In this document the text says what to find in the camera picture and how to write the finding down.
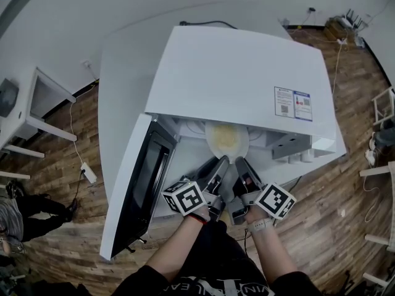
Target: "white table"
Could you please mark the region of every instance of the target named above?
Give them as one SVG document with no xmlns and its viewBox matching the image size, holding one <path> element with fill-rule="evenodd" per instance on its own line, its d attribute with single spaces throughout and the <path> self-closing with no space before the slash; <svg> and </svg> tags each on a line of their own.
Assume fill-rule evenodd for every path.
<svg viewBox="0 0 395 296">
<path fill-rule="evenodd" d="M 137 116 L 144 111 L 168 37 L 172 28 L 183 20 L 222 20 L 240 29 L 291 39 L 263 5 L 251 2 L 222 2 L 176 10 L 111 34 L 102 53 L 98 107 L 100 154 L 108 201 Z M 313 163 L 279 163 L 272 160 L 270 150 L 257 149 L 250 149 L 246 158 L 264 181 L 283 184 L 345 154 L 346 148 L 339 128 L 336 134 L 337 152 L 318 158 Z M 196 169 L 212 156 L 205 140 L 182 138 L 177 144 L 164 187 Z M 231 166 L 222 189 L 232 186 L 235 179 L 236 169 Z M 226 201 L 227 194 L 222 195 Z M 155 216 L 172 214 L 162 197 L 159 197 Z"/>
<path fill-rule="evenodd" d="M 76 99 L 67 92 L 63 87 L 57 84 L 55 81 L 46 76 L 42 71 L 36 67 L 31 67 L 31 69 L 26 69 L 24 76 L 18 80 L 19 92 L 17 97 L 17 102 L 15 107 L 12 109 L 10 114 L 6 118 L 1 119 L 0 125 L 0 150 L 9 150 L 12 152 L 18 152 L 20 154 L 30 155 L 33 157 L 44 158 L 44 154 L 41 152 L 36 152 L 21 147 L 9 145 L 9 141 L 15 136 L 17 131 L 24 125 L 32 126 L 48 133 L 54 134 L 56 136 L 76 141 L 77 137 L 59 128 L 46 124 L 45 122 L 34 118 L 30 115 L 31 102 L 33 100 L 33 93 L 35 90 L 35 85 L 37 79 L 45 83 L 53 90 L 63 95 L 65 99 L 70 102 L 76 102 Z M 8 178 L 19 178 L 19 179 L 29 179 L 30 176 L 18 175 L 16 173 L 5 173 L 0 172 L 0 176 L 5 176 Z"/>
</svg>

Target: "wooden floor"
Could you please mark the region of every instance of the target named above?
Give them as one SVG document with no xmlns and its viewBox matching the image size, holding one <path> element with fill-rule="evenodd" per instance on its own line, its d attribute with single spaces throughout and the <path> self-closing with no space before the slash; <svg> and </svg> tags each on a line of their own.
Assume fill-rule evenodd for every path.
<svg viewBox="0 0 395 296">
<path fill-rule="evenodd" d="M 326 43 L 320 31 L 310 30 L 309 34 L 297 31 L 293 37 L 322 50 L 333 82 L 339 45 Z M 293 191 L 298 203 L 277 226 L 300 270 L 309 274 L 321 290 L 339 288 L 347 269 L 355 281 L 360 280 L 365 270 L 375 274 L 389 258 L 384 247 L 364 241 L 366 233 L 389 236 L 392 204 L 389 178 L 368 178 L 367 189 L 374 185 L 381 190 L 364 192 L 363 179 L 358 175 L 360 170 L 368 168 L 364 152 L 372 133 L 370 100 L 387 87 L 368 51 L 354 47 L 342 50 L 334 100 L 347 155 L 301 179 Z M 24 271 L 31 268 L 31 279 L 83 283 L 93 295 L 109 295 L 122 279 L 144 265 L 171 235 L 179 218 L 156 221 L 149 231 L 149 242 L 136 244 L 134 254 L 124 251 L 113 261 L 99 256 L 107 200 L 101 173 L 97 107 L 98 88 L 94 88 L 78 99 L 72 112 L 77 147 L 98 181 L 92 186 L 85 179 L 81 182 L 80 206 L 74 222 L 26 243 L 27 254 L 18 257 L 18 263 Z M 47 122 L 70 131 L 69 108 L 70 104 L 61 108 Z M 81 165 L 73 144 L 43 134 L 30 148 L 45 152 L 46 158 L 13 154 L 0 163 L 0 169 L 30 174 L 32 179 L 25 184 L 30 194 L 45 192 L 53 200 L 69 204 L 76 192 Z M 370 223 L 365 223 L 364 216 L 379 194 L 380 211 Z M 243 229 L 233 228 L 229 232 L 241 239 Z M 251 239 L 247 240 L 247 251 L 257 261 Z"/>
</svg>

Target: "person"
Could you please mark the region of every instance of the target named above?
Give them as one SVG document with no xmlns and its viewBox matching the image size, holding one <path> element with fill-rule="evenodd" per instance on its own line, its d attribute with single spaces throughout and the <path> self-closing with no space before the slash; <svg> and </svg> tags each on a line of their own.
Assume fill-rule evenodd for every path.
<svg viewBox="0 0 395 296">
<path fill-rule="evenodd" d="M 372 138 L 369 140 L 369 148 L 370 150 L 375 150 L 393 145 L 395 145 L 395 119 L 390 118 L 381 123 L 379 131 L 372 133 Z"/>
<path fill-rule="evenodd" d="M 208 215 L 207 207 L 199 210 L 200 216 Z M 188 215 L 147 263 L 118 286 L 113 296 L 258 296 L 272 295 L 271 291 L 276 295 L 321 295 L 309 277 L 297 270 L 267 218 L 256 205 L 245 216 L 249 225 L 261 221 L 266 224 L 263 229 L 251 229 L 264 275 L 227 234 L 224 222 Z"/>
<path fill-rule="evenodd" d="M 41 237 L 49 231 L 59 228 L 69 222 L 77 209 L 74 199 L 69 207 L 49 200 L 42 195 L 31 195 L 8 199 L 0 197 L 0 241 L 3 254 L 10 255 L 12 251 L 23 251 L 21 242 Z M 31 218 L 34 214 L 45 212 L 51 216 L 45 220 Z"/>
</svg>

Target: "plate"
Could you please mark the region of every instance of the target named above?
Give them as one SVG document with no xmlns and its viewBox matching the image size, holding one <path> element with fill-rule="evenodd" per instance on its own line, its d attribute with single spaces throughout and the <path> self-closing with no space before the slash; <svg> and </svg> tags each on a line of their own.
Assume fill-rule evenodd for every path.
<svg viewBox="0 0 395 296">
<path fill-rule="evenodd" d="M 234 163 L 238 157 L 245 157 L 249 148 L 247 127 L 214 121 L 206 122 L 206 140 L 212 153 L 221 159 L 224 155 Z"/>
</svg>

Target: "table leg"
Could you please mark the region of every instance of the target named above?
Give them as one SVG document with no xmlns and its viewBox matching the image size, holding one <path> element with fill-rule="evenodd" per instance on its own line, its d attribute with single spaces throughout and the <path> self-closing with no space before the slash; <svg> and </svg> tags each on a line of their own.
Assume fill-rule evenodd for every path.
<svg viewBox="0 0 395 296">
<path fill-rule="evenodd" d="M 388 239 L 383 238 L 383 237 L 373 236 L 371 234 L 367 234 L 365 236 L 365 240 L 370 241 L 370 242 L 375 242 L 376 244 L 389 245 Z"/>
<path fill-rule="evenodd" d="M 367 170 L 359 171 L 359 176 L 370 176 L 370 175 L 382 175 L 383 173 L 389 173 L 389 166 L 379 166 L 378 168 L 372 168 Z"/>
<path fill-rule="evenodd" d="M 32 151 L 29 149 L 25 149 L 25 148 L 13 146 L 13 145 L 7 145 L 4 147 L 4 149 L 7 149 L 7 150 L 13 151 L 13 152 L 18 152 L 18 153 L 24 154 L 24 155 L 31 155 L 32 157 L 45 158 L 45 155 L 41 152 Z"/>
<path fill-rule="evenodd" d="M 30 175 L 20 175 L 18 173 L 11 173 L 11 172 L 5 172 L 5 171 L 0 171 L 0 176 L 3 176 L 5 178 L 12 178 L 12 179 L 30 180 Z"/>
<path fill-rule="evenodd" d="M 376 284 L 378 284 L 380 286 L 383 286 L 384 288 L 388 286 L 388 283 L 386 281 L 384 281 L 382 279 L 379 279 L 379 278 L 377 278 L 377 277 L 375 277 L 373 275 L 370 275 L 368 273 L 364 273 L 364 275 L 362 275 L 362 277 L 364 279 L 367 279 L 370 282 L 373 282 L 373 283 L 376 283 Z"/>
<path fill-rule="evenodd" d="M 47 133 L 56 135 L 58 137 L 62 137 L 64 139 L 67 139 L 69 141 L 76 141 L 77 137 L 73 134 L 70 134 L 66 131 L 63 131 L 55 126 L 49 125 L 43 121 L 37 120 L 34 117 L 31 117 L 30 115 L 26 117 L 26 122 L 33 127 L 38 128 L 39 130 L 46 131 Z"/>
</svg>

